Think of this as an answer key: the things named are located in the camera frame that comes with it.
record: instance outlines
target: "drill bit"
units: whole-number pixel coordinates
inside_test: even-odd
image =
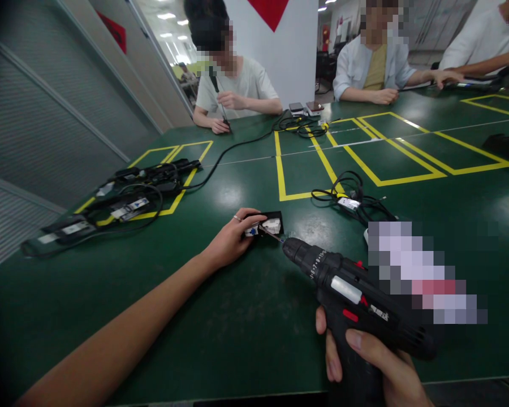
[[[274,235],[273,233],[268,232],[268,230],[267,230],[264,226],[262,226],[262,225],[258,225],[258,229],[260,229],[260,230],[261,230],[262,232],[264,232],[264,233],[267,233],[268,235],[270,235],[270,236],[271,236],[271,237],[273,237],[274,239],[279,240],[281,243],[284,243],[284,240],[283,240],[283,239],[281,239],[280,237],[277,237],[277,236],[276,236],[276,235]]]

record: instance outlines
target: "person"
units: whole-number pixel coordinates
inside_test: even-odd
[[[207,248],[79,345],[14,406],[103,405],[195,290],[247,251],[253,238],[245,238],[244,231],[267,219],[259,213],[253,208],[241,208]],[[316,316],[316,330],[322,334],[326,330],[326,319],[321,309],[317,310]],[[348,330],[346,339],[362,358],[379,367],[385,375],[384,391],[389,407],[431,406],[411,358],[406,354],[398,353],[397,356],[378,339],[363,332]],[[333,366],[328,378],[340,381],[341,365],[330,333],[326,342],[326,363]]]
[[[498,7],[467,21],[445,50],[439,69],[476,64],[508,52],[509,0],[506,0]]]
[[[219,110],[219,104],[226,118],[281,114],[283,107],[266,69],[253,59],[234,54],[234,32],[224,1],[185,0],[184,8],[192,42],[220,70],[215,78],[218,93],[209,75],[200,79],[194,123],[211,128],[215,134],[230,132],[222,119],[208,118],[209,112]]]
[[[196,77],[194,72],[189,71],[187,66],[183,62],[179,62],[178,66],[183,70],[183,73],[181,74],[181,81],[187,82],[189,84],[198,83],[198,78]]]
[[[497,72],[505,67],[509,67],[509,52],[481,62],[447,69],[463,75],[479,77],[481,79],[484,75]]]
[[[393,40],[387,30],[398,13],[398,4],[399,0],[367,0],[360,35],[339,53],[336,100],[389,105],[405,86],[433,80],[441,89],[446,81],[463,80],[456,72],[418,71],[409,66],[407,45]]]

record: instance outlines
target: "hand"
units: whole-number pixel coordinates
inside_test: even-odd
[[[230,133],[230,127],[222,119],[212,119],[211,130],[215,134]]]
[[[247,98],[239,96],[234,92],[220,92],[217,97],[217,102],[222,103],[222,106],[232,110],[247,109]]]
[[[232,218],[225,224],[209,246],[200,254],[211,268],[217,270],[228,266],[245,253],[247,247],[252,243],[253,237],[241,239],[243,233],[253,224],[267,219],[264,215],[245,217],[258,213],[260,211],[256,209],[241,208],[236,216],[243,220],[240,222],[236,218]]]
[[[373,90],[371,102],[376,105],[389,105],[398,100],[399,94],[396,89]]]
[[[320,306],[316,312],[317,332],[326,331],[326,375],[331,382],[341,382],[343,371],[338,350],[330,330],[326,330],[326,314]],[[383,373],[383,391],[387,407],[434,407],[420,383],[411,356],[398,351],[391,352],[375,336],[366,332],[347,330],[345,338],[349,346],[364,360]]]
[[[432,79],[437,83],[439,89],[443,89],[443,82],[463,82],[464,75],[454,71],[428,71],[432,74]]]

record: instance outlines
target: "green workbench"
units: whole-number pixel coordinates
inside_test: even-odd
[[[326,105],[324,119],[343,119],[330,136],[272,133],[230,151],[206,186],[167,200],[141,232],[46,260],[16,253],[0,266],[0,381],[11,400],[203,250],[240,207],[280,210],[289,236],[366,263],[362,225],[309,198],[344,170],[401,220],[422,222],[467,292],[488,298],[489,324],[447,326],[438,357],[416,364],[422,381],[509,376],[509,162],[480,150],[489,135],[509,135],[509,97],[464,102],[479,96],[424,89],[391,107]],[[206,168],[189,177],[198,183],[221,151],[267,133],[274,119],[232,120],[225,136],[173,129],[136,165],[202,157]],[[260,241],[207,281],[109,404],[325,390],[313,286],[275,243]]]

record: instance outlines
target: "gray wall panel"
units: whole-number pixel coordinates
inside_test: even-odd
[[[0,188],[0,263],[59,214]]]
[[[130,158],[143,153],[158,137],[55,1],[19,1],[0,30],[0,41]]]
[[[70,207],[121,167],[115,153],[0,55],[0,178]]]

